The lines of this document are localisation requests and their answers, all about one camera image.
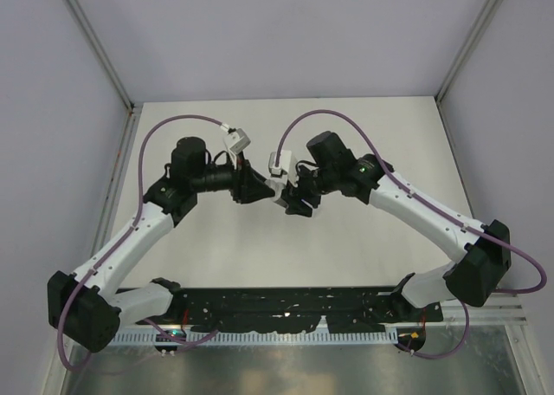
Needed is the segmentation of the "white vitamin pill bottle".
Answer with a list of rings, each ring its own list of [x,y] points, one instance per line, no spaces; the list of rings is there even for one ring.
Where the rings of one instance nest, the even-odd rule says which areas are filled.
[[[274,195],[271,197],[272,202],[286,208],[288,206],[286,195],[289,183],[280,178],[269,178],[265,184],[274,191]]]

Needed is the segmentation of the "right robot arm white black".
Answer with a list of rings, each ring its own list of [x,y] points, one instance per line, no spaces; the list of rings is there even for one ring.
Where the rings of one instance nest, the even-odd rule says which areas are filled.
[[[449,262],[425,273],[406,275],[393,290],[393,314],[410,321],[437,301],[458,300],[481,307],[511,266],[508,227],[464,217],[422,194],[373,154],[355,158],[341,138],[325,131],[306,145],[313,158],[310,170],[289,151],[271,158],[270,171],[287,178],[281,198],[289,215],[310,217],[322,196],[340,192],[389,213],[425,236]]]

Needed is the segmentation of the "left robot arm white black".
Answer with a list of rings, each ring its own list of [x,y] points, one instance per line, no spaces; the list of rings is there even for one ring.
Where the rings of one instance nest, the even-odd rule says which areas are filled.
[[[141,192],[136,216],[109,243],[70,274],[56,272],[48,281],[48,321],[59,339],[68,337],[91,353],[104,349],[122,328],[158,316],[174,324],[184,317],[180,286],[163,278],[142,288],[119,287],[145,254],[169,234],[204,192],[229,191],[238,204],[271,198],[266,179],[245,159],[249,145],[241,129],[225,135],[226,161],[209,161],[205,142],[177,142],[164,175]]]

